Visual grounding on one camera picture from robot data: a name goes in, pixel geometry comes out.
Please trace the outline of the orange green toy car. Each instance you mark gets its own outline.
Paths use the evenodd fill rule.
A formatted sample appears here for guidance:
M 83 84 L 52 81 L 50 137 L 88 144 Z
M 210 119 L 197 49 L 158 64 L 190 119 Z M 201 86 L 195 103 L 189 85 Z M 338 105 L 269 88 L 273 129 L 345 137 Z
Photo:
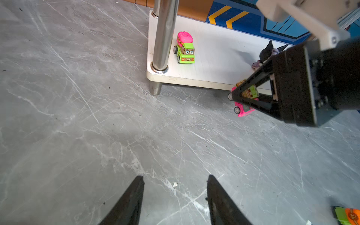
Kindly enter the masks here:
M 360 210 L 334 206 L 333 212 L 340 225 L 360 225 Z

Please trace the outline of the black purple figurine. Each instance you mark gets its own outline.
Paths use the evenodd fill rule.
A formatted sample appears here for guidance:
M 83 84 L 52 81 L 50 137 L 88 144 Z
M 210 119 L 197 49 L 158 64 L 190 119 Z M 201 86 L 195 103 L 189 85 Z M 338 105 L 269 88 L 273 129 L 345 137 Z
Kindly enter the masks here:
M 269 41 L 268 45 L 260 52 L 259 59 L 252 64 L 254 71 L 258 70 L 270 57 L 279 54 L 284 51 L 289 45 L 274 48 L 272 40 Z

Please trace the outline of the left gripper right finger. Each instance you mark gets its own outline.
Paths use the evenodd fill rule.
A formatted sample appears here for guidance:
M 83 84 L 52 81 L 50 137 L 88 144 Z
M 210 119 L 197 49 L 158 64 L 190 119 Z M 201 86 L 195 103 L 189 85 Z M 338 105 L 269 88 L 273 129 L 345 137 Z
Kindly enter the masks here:
M 212 225 L 251 225 L 213 175 L 207 181 L 207 198 Z

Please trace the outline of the pink green toy truck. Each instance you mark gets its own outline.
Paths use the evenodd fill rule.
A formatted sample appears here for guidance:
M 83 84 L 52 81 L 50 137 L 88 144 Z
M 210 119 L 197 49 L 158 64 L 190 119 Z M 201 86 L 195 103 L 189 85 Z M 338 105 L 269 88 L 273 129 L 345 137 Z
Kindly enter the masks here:
M 176 54 L 179 64 L 195 63 L 195 48 L 193 45 L 193 37 L 190 33 L 186 31 L 178 33 L 173 53 Z

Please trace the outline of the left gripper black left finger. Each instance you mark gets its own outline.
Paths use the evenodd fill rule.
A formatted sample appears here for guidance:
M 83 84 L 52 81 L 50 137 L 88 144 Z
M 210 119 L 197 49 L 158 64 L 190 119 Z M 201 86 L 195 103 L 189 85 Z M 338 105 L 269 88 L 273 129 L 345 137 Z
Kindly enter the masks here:
M 143 201 L 144 180 L 136 176 L 99 225 L 138 225 Z

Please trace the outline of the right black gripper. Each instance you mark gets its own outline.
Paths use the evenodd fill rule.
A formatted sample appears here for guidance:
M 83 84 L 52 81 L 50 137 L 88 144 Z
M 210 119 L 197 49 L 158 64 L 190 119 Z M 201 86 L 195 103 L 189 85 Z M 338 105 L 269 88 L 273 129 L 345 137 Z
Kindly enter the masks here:
M 248 94 L 269 83 L 259 94 Z M 272 100 L 274 93 L 277 100 Z M 319 127 L 344 110 L 360 109 L 360 40 L 340 41 L 333 49 L 320 50 L 316 41 L 289 48 L 264 62 L 228 94 L 285 123 Z M 259 97 L 259 100 L 246 97 Z

